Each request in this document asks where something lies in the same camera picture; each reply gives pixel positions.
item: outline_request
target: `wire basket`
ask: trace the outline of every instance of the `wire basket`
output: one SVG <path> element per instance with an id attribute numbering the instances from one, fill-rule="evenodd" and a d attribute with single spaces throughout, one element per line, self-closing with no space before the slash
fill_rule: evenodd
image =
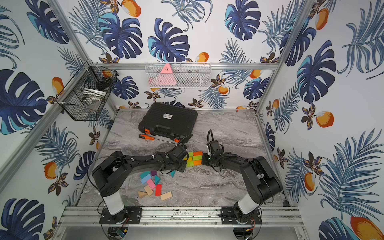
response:
<path id="1" fill-rule="evenodd" d="M 90 66 L 87 62 L 80 70 L 76 73 L 82 74 L 79 81 L 58 103 L 75 121 L 97 121 L 118 73 L 102 66 Z"/>
<path id="2" fill-rule="evenodd" d="M 211 63 L 170 63 L 173 73 L 160 73 L 166 63 L 146 63 L 151 88 L 207 88 L 212 83 Z"/>

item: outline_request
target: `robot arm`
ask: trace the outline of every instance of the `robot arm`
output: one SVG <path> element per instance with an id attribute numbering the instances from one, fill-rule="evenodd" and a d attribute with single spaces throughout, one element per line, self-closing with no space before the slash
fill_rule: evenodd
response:
<path id="1" fill-rule="evenodd" d="M 213 139 L 207 145 L 210 154 L 203 154 L 203 165 L 230 169 L 243 176 L 248 193 L 235 204 L 234 212 L 238 221 L 246 221 L 255 208 L 282 191 L 281 182 L 264 157 L 242 158 L 224 152 L 218 141 Z M 187 154 L 181 140 L 169 152 L 157 152 L 149 156 L 128 156 L 116 151 L 98 165 L 92 175 L 110 215 L 115 217 L 115 223 L 122 222 L 126 217 L 119 189 L 128 175 L 150 170 L 184 172 L 187 161 L 183 158 Z"/>

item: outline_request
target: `gray marble table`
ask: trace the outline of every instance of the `gray marble table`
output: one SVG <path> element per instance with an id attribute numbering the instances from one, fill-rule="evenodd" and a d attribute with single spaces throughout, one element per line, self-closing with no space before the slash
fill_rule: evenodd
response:
<path id="1" fill-rule="evenodd" d="M 139 156 L 159 151 L 168 151 L 172 144 L 162 141 L 140 139 L 138 125 L 145 110 L 120 110 L 114 125 L 103 145 L 101 156 L 108 156 L 114 151 Z M 193 137 L 186 144 L 189 152 L 207 152 L 207 132 L 212 129 L 214 138 L 224 145 L 225 151 L 242 157 L 266 156 L 260 135 L 255 124 L 253 111 L 198 111 L 193 129 Z M 172 198 L 161 201 L 160 197 L 146 196 L 139 198 L 137 191 L 144 192 L 140 174 L 128 176 L 120 192 L 125 205 L 134 206 L 233 206 L 245 194 L 245 184 L 241 174 L 222 170 L 215 172 L 211 167 L 188 167 L 184 173 L 170 174 L 157 172 L 162 184 L 162 193 L 172 192 Z M 88 182 L 81 195 L 78 206 L 97 206 L 101 202 L 98 191 Z M 281 197 L 275 197 L 269 206 L 283 206 Z"/>

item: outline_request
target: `screwdriver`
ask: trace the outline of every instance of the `screwdriver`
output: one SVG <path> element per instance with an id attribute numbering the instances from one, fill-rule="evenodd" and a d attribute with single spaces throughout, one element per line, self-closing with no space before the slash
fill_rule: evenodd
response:
<path id="1" fill-rule="evenodd" d="M 169 142 L 169 141 L 165 141 L 165 140 L 162 140 L 162 139 L 158 139 L 158 138 L 154 138 L 154 137 L 148 136 L 146 134 L 139 134 L 139 138 L 146 139 L 146 140 L 151 140 L 151 141 L 154 141 L 156 139 L 156 140 L 163 141 L 163 142 Z"/>

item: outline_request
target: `black wire basket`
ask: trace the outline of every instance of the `black wire basket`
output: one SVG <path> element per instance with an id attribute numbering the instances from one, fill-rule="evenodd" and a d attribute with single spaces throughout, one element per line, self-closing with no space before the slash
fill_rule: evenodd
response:
<path id="1" fill-rule="evenodd" d="M 81 74 L 80 80 L 58 103 L 75 121 L 97 121 L 116 84 L 118 73 L 85 62 L 74 77 L 77 74 Z"/>

